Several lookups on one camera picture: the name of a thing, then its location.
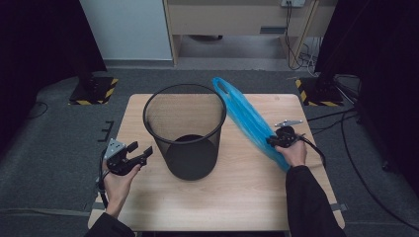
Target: hand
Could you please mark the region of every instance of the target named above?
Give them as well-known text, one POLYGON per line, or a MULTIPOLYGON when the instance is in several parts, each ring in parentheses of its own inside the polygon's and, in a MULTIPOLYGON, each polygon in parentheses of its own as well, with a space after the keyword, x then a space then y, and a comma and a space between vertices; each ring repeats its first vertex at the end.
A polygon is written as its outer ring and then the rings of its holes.
POLYGON ((110 172, 105 177, 105 190, 109 199, 106 213, 114 218, 118 218, 129 194, 130 184, 140 168, 140 165, 136 165, 124 176, 118 176, 110 172))
POLYGON ((305 165, 307 148, 305 147, 305 143, 303 141, 299 140, 289 148, 275 146, 275 149, 284 155, 287 163, 289 163, 292 167, 305 165))

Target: gray carpet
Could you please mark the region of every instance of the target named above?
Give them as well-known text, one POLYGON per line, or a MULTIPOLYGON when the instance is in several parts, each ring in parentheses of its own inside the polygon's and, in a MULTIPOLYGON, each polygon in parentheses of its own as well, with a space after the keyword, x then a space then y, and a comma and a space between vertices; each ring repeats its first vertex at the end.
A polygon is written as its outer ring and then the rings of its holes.
MULTIPOLYGON (((120 81, 106 105, 67 105, 76 78, 62 80, 39 92, 38 101, 44 104, 36 104, 30 114, 36 118, 26 120, 0 160, 1 236, 82 236, 87 231, 89 211, 96 196, 94 180, 99 154, 107 144, 98 139, 105 137, 102 129, 109 127, 106 123, 109 120, 115 122, 110 137, 116 137, 130 95, 151 94, 178 83, 211 86, 210 80, 215 76, 243 93, 297 94, 294 80, 309 76, 305 72, 139 69, 112 69, 107 75, 120 81), (16 208, 77 212, 68 216, 4 213, 16 208)), ((303 109, 311 119, 351 107, 345 103, 344 107, 303 109)), ((325 127, 340 118, 314 120, 310 127, 325 127)), ((419 201, 403 177, 381 169, 381 159, 364 128, 357 124, 357 118, 346 120, 344 127, 354 162, 372 192, 395 214, 419 226, 419 201)), ((326 155, 326 171, 336 198, 349 207, 343 212, 348 236, 419 236, 419 232, 384 212, 367 193, 345 152, 340 124, 314 137, 326 155)))

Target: person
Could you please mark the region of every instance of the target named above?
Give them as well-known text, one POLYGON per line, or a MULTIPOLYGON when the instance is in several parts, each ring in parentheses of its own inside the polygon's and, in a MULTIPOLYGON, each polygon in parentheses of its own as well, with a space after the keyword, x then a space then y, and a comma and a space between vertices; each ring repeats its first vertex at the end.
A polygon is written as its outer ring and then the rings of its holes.
MULTIPOLYGON (((305 166, 305 143, 300 140, 289 148, 276 146, 275 149, 284 155, 291 166, 287 171, 286 191, 292 236, 346 236, 333 215, 326 193, 305 166)), ((126 201, 132 179, 139 169, 139 166, 135 166, 126 176, 110 173, 105 177, 108 208, 85 236, 134 236, 127 226, 118 221, 118 215, 126 201)))

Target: baseboard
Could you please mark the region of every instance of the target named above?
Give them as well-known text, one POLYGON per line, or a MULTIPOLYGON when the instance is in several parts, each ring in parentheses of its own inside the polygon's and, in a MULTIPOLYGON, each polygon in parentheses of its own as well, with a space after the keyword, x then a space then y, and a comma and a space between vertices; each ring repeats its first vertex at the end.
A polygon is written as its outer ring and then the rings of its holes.
POLYGON ((107 68, 173 68, 173 60, 104 59, 107 68))

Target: wire mesh wastebasket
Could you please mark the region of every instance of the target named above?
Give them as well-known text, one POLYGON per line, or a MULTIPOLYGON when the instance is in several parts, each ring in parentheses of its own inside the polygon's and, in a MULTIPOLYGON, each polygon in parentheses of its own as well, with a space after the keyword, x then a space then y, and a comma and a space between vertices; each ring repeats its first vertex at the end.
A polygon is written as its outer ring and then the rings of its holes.
POLYGON ((155 93, 143 121, 176 177, 195 181, 215 166, 226 117, 221 96, 203 85, 179 84, 155 93))

